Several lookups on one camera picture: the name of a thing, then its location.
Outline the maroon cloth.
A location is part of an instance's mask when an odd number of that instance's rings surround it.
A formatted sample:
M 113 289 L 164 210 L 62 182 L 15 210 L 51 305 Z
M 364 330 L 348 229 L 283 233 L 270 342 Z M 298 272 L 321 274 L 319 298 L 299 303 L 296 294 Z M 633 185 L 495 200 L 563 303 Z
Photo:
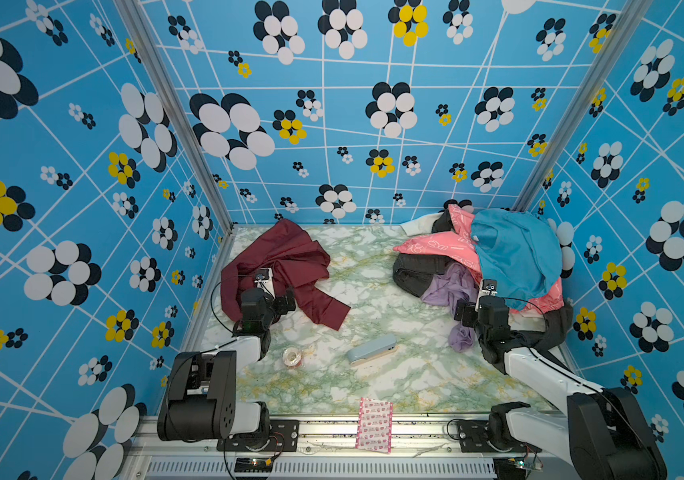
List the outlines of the maroon cloth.
M 221 308 L 232 321 L 240 321 L 242 294 L 254 286 L 259 269 L 270 268 L 278 295 L 291 288 L 297 306 L 313 323 L 338 331 L 350 307 L 316 286 L 330 277 L 330 263 L 330 255 L 319 242 L 293 221 L 282 219 L 222 270 Z

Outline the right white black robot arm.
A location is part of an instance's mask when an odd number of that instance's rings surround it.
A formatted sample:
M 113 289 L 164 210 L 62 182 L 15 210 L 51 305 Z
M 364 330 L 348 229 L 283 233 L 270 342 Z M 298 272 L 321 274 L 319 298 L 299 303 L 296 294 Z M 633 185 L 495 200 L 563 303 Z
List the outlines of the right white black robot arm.
M 458 301 L 454 317 L 472 329 L 484 359 L 536 391 L 550 413 L 526 402 L 491 409 L 488 439 L 499 450 L 527 444 L 570 464 L 582 479 L 665 479 L 667 466 L 635 396 L 572 372 L 552 349 L 570 329 L 573 310 L 545 312 L 542 331 L 515 330 L 504 297 Z

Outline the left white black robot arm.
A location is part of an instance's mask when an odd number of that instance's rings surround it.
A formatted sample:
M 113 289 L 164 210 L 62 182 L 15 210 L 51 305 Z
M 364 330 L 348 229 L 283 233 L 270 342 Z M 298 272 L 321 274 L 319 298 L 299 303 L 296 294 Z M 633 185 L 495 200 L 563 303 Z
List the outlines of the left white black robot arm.
M 158 415 L 159 438 L 186 443 L 233 440 L 250 447 L 268 443 L 272 432 L 267 404 L 238 401 L 237 375 L 265 358 L 272 325 L 295 309 L 292 288 L 278 297 L 262 288 L 248 289 L 232 339 L 206 351 L 178 354 Z

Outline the lavender cloth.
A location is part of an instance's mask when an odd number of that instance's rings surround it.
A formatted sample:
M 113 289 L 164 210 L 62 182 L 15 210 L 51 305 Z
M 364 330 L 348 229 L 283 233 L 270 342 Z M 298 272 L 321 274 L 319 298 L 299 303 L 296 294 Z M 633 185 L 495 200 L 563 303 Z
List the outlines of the lavender cloth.
M 478 288 L 472 272 L 464 265 L 451 263 L 443 274 L 435 274 L 430 285 L 421 295 L 421 300 L 431 306 L 446 307 L 451 315 L 457 311 L 460 301 L 475 305 Z M 474 330 L 457 323 L 448 338 L 449 346 L 462 353 L 475 344 Z

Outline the teal cloth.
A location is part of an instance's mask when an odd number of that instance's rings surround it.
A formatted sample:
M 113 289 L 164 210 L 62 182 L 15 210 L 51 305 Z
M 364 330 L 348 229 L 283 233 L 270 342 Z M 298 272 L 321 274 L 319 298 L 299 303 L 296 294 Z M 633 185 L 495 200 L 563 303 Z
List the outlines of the teal cloth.
M 563 307 L 561 245 L 545 222 L 530 213 L 482 210 L 470 236 L 482 278 L 497 282 L 510 308 L 549 312 Z

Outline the black cloth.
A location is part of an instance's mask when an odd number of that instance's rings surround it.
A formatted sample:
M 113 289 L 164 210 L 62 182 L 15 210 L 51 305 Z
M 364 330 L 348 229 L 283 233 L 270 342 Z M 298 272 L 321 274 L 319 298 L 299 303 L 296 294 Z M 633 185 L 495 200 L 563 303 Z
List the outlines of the black cloth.
M 444 275 L 453 263 L 447 256 L 399 253 L 392 268 L 394 283 L 405 292 L 422 297 L 437 275 Z

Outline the pink printed cloth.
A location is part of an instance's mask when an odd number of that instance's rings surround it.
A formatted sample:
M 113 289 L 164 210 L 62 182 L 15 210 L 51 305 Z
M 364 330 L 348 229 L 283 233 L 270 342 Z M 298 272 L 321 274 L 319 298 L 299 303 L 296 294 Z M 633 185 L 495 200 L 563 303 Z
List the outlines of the pink printed cloth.
M 414 255 L 441 255 L 466 266 L 476 282 L 483 280 L 479 257 L 475 251 L 471 233 L 471 224 L 480 212 L 470 213 L 457 205 L 448 209 L 452 228 L 446 232 L 431 233 L 407 240 L 395 248 L 399 253 Z

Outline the white cloth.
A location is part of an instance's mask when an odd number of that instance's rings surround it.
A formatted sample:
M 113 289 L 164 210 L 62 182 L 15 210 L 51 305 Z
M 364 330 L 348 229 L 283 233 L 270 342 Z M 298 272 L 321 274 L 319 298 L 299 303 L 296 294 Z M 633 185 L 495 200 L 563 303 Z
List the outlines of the white cloth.
M 402 223 L 401 228 L 404 233 L 409 236 L 427 235 L 432 232 L 435 222 L 442 217 L 442 213 L 433 213 L 423 215 L 414 220 Z

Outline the clear tape roll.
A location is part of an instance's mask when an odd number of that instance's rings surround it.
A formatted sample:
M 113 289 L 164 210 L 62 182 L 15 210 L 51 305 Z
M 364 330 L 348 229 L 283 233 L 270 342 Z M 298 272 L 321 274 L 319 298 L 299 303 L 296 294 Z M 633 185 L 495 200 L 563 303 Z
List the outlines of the clear tape roll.
M 297 368 L 303 360 L 302 351 L 296 347 L 287 348 L 283 352 L 282 360 L 287 368 Z

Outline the light blue stapler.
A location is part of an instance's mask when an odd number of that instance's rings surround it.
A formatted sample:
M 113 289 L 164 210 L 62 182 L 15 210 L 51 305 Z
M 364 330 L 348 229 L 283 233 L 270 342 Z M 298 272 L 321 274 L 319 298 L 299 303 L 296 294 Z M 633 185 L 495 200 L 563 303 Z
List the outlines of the light blue stapler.
M 347 359 L 351 365 L 358 365 L 387 355 L 396 348 L 397 337 L 394 334 L 387 334 L 353 347 L 347 352 Z

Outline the pink patterned packet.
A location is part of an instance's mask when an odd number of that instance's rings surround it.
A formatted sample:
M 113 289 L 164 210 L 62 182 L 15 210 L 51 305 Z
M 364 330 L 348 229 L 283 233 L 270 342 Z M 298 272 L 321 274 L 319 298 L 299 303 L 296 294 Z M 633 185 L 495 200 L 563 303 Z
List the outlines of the pink patterned packet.
M 356 436 L 356 448 L 377 453 L 392 451 L 394 404 L 362 398 Z

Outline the left green circuit board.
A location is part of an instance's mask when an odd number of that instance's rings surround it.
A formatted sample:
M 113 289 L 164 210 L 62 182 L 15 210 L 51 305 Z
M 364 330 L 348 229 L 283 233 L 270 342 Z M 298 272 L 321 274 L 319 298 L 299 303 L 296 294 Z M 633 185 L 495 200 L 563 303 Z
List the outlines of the left green circuit board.
M 234 464 L 234 472 L 238 474 L 269 474 L 273 468 L 272 458 L 238 457 Z

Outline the green circuit board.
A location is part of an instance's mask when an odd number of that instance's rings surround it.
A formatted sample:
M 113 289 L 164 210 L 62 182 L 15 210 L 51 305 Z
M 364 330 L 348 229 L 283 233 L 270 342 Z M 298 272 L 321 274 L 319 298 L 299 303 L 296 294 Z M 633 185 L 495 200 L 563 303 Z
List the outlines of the green circuit board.
M 272 458 L 238 457 L 234 464 L 234 472 L 238 474 L 269 474 L 273 468 Z
M 532 479 L 535 473 L 541 473 L 543 465 L 539 462 L 525 462 L 518 458 L 495 458 L 494 468 L 499 480 Z

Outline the right green circuit board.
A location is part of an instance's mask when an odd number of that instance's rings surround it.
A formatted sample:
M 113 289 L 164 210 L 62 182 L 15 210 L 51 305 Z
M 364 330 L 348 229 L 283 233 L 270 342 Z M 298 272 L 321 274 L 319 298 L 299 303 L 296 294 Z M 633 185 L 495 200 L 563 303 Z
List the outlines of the right green circuit board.
M 532 479 L 535 473 L 541 473 L 543 465 L 539 462 L 525 462 L 518 458 L 495 458 L 494 468 L 499 480 Z

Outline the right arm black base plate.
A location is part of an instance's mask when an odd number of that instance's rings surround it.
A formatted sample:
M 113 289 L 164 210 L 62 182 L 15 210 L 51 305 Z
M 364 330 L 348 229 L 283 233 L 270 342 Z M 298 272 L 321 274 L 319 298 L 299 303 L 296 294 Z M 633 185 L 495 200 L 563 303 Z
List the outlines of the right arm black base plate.
M 447 435 L 458 442 L 463 453 L 540 453 L 541 449 L 522 442 L 495 446 L 490 440 L 487 420 L 452 419 L 446 425 Z

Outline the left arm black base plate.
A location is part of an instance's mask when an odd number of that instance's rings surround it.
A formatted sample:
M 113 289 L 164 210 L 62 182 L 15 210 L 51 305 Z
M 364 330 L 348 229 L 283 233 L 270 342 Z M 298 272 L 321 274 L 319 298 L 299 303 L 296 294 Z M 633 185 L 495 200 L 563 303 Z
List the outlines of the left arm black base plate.
M 296 419 L 271 419 L 267 436 L 257 438 L 254 434 L 237 434 L 219 440 L 220 452 L 280 453 L 296 452 L 300 434 L 300 421 Z

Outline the aluminium front rail frame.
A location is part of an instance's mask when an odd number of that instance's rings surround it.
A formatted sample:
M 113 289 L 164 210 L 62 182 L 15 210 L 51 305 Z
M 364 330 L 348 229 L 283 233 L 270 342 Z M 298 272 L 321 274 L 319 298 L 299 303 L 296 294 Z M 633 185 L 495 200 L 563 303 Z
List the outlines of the aluminium front rail frame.
M 121 479 L 591 479 L 568 458 L 555 411 L 528 411 L 542 436 L 493 440 L 486 412 L 276 416 L 264 441 L 163 441 L 141 424 Z

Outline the right aluminium corner post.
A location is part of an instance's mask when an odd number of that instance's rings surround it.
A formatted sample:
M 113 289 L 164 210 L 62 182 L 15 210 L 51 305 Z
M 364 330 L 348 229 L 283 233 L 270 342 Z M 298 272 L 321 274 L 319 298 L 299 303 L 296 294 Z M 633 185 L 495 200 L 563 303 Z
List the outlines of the right aluminium corner post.
M 628 42 L 651 7 L 652 0 L 627 1 L 621 10 L 611 38 L 596 56 L 585 78 L 559 121 L 545 154 L 532 170 L 512 211 L 527 211 L 534 202 L 535 194 L 545 176 L 554 168 L 560 154 L 567 147 L 594 95 L 604 85 Z

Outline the aluminium corner post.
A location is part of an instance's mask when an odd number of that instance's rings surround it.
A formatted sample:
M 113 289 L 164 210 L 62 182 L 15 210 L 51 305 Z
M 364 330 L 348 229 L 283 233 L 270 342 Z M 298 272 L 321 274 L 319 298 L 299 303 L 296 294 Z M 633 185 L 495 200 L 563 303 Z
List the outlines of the aluminium corner post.
M 652 0 L 627 1 L 621 10 L 611 38 L 596 56 L 585 78 L 559 121 L 545 154 L 532 170 L 512 211 L 527 211 L 534 202 L 535 194 L 545 176 L 554 168 L 560 154 L 567 147 L 594 95 L 604 85 L 628 42 L 651 7 Z
M 213 181 L 213 174 L 195 138 L 193 128 L 186 118 L 185 109 L 174 89 L 161 53 L 154 45 L 149 24 L 143 19 L 140 4 L 129 0 L 117 0 L 115 4 L 132 40 L 143 54 L 143 64 L 149 78 L 161 98 L 181 146 L 187 153 L 193 172 L 210 201 L 224 231 L 224 237 L 227 238 L 233 232 L 234 223 Z

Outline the left aluminium corner post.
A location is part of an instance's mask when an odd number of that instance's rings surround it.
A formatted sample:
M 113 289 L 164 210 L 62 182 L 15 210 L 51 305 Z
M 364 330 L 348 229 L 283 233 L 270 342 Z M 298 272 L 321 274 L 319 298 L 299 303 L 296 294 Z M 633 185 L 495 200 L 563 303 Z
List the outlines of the left aluminium corner post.
M 143 19 L 140 4 L 129 0 L 117 0 L 115 4 L 132 40 L 143 54 L 143 64 L 149 78 L 161 98 L 181 146 L 187 153 L 193 172 L 210 201 L 224 231 L 224 237 L 227 238 L 233 232 L 234 223 L 213 181 L 213 174 L 195 138 L 193 128 L 186 118 L 185 109 L 174 89 L 161 53 L 154 45 L 149 24 Z

